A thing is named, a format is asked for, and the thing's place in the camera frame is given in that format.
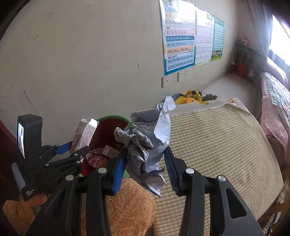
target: poster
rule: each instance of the poster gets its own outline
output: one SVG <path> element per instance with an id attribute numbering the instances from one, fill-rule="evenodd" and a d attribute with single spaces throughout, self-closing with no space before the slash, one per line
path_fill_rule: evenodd
<path id="1" fill-rule="evenodd" d="M 159 0 L 164 75 L 222 58 L 224 21 L 182 0 Z"/>
<path id="2" fill-rule="evenodd" d="M 201 64 L 211 60 L 213 52 L 213 31 L 213 15 L 197 8 L 195 64 Z"/>
<path id="3" fill-rule="evenodd" d="M 182 0 L 159 1 L 164 43 L 164 74 L 168 75 L 194 65 L 196 7 Z"/>
<path id="4" fill-rule="evenodd" d="M 224 47 L 224 21 L 214 17 L 214 38 L 213 38 L 213 52 L 211 56 L 211 61 L 218 60 L 222 58 L 222 51 Z"/>

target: white paper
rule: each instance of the white paper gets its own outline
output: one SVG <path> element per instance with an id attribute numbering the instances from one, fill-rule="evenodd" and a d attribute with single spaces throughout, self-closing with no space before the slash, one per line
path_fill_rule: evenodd
<path id="1" fill-rule="evenodd" d="M 213 51 L 213 15 L 206 11 L 196 9 L 196 54 L 195 64 L 211 60 Z"/>
<path id="2" fill-rule="evenodd" d="M 159 170 L 158 164 L 170 142 L 168 112 L 175 108 L 173 98 L 167 96 L 155 109 L 132 113 L 128 126 L 124 130 L 117 127 L 114 132 L 115 139 L 130 151 L 127 172 L 156 196 L 165 184 L 164 168 Z"/>

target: wall socket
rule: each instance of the wall socket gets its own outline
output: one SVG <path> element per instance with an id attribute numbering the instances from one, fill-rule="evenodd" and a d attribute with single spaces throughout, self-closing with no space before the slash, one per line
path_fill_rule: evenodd
<path id="1" fill-rule="evenodd" d="M 172 79 L 172 75 L 167 75 L 167 76 L 162 77 L 161 88 L 164 88 L 164 87 L 170 85 L 171 79 Z"/>
<path id="2" fill-rule="evenodd" d="M 187 77 L 189 75 L 190 75 L 190 69 L 189 68 L 186 68 L 185 69 L 185 77 Z"/>
<path id="3" fill-rule="evenodd" d="M 179 71 L 177 78 L 178 78 L 178 81 L 181 81 L 182 79 L 184 79 L 185 78 L 185 70 Z"/>

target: metal screw head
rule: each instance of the metal screw head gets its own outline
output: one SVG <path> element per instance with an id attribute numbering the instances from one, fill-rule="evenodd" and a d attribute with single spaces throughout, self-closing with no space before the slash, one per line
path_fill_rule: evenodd
<path id="1" fill-rule="evenodd" d="M 226 181 L 226 177 L 223 175 L 219 175 L 218 180 L 224 182 L 224 181 Z"/>
<path id="2" fill-rule="evenodd" d="M 105 167 L 101 167 L 100 169 L 98 169 L 99 173 L 106 173 L 107 169 Z"/>
<path id="3" fill-rule="evenodd" d="M 192 168 L 187 168 L 185 171 L 188 174 L 193 174 L 194 173 L 194 169 L 192 169 Z"/>
<path id="4" fill-rule="evenodd" d="M 74 178 L 73 175 L 67 175 L 66 176 L 66 180 L 67 181 L 71 181 L 71 180 L 73 180 L 73 178 Z"/>

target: floor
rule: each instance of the floor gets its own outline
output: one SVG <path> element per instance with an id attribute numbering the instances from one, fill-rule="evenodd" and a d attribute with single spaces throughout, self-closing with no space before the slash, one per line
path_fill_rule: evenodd
<path id="1" fill-rule="evenodd" d="M 202 92 L 217 95 L 218 99 L 239 98 L 252 114 L 254 112 L 257 89 L 236 74 L 226 74 Z"/>

